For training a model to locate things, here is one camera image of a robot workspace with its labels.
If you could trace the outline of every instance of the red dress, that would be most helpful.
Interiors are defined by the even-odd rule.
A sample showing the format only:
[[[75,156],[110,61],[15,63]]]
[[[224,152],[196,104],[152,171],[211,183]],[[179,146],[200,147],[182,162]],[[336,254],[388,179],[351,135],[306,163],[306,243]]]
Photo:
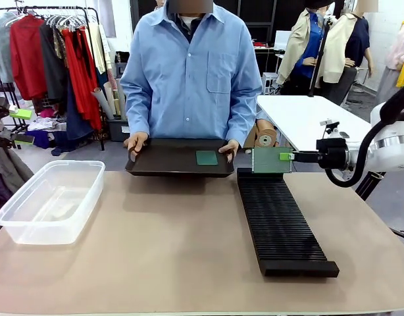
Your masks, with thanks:
[[[44,97],[47,92],[39,27],[43,20],[27,15],[11,26],[13,78],[23,99]]]
[[[66,56],[78,111],[91,122],[92,128],[101,129],[99,103],[91,92],[98,88],[95,64],[89,50],[84,29],[69,32],[63,30]]]

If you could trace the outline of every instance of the shirt pocket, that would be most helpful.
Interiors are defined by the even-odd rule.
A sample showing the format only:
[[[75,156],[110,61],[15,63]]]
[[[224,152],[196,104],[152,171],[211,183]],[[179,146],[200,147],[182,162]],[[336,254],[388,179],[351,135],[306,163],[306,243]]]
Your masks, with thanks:
[[[208,54],[207,89],[211,93],[230,93],[237,56],[210,51]]]

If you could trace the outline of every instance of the black ribbed mat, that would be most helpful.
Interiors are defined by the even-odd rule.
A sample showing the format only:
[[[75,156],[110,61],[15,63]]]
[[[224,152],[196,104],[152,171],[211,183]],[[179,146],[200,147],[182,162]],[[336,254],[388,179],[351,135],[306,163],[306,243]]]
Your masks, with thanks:
[[[336,278],[282,175],[238,169],[238,186],[255,246],[266,277]]]

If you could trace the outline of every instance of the clear plastic container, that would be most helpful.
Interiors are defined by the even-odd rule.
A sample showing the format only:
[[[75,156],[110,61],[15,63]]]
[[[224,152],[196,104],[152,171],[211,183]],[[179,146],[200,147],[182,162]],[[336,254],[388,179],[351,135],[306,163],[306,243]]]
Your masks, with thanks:
[[[104,163],[53,161],[38,171],[0,210],[0,225],[17,244],[71,244],[103,190]]]

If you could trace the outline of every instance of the beige jacket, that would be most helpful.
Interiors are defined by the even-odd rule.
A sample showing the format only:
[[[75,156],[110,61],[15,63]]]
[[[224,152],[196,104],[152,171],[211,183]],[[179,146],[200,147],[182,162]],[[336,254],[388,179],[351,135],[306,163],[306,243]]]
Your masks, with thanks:
[[[351,13],[345,14],[329,31],[316,88],[320,88],[321,78],[330,84],[337,84],[340,81],[345,66],[345,47],[354,31],[356,21],[357,18]]]
[[[282,59],[280,70],[278,71],[278,84],[283,84],[294,69],[295,64],[304,54],[310,37],[310,14],[308,10],[304,10],[295,26],[291,29],[290,38],[288,40],[286,54]]]

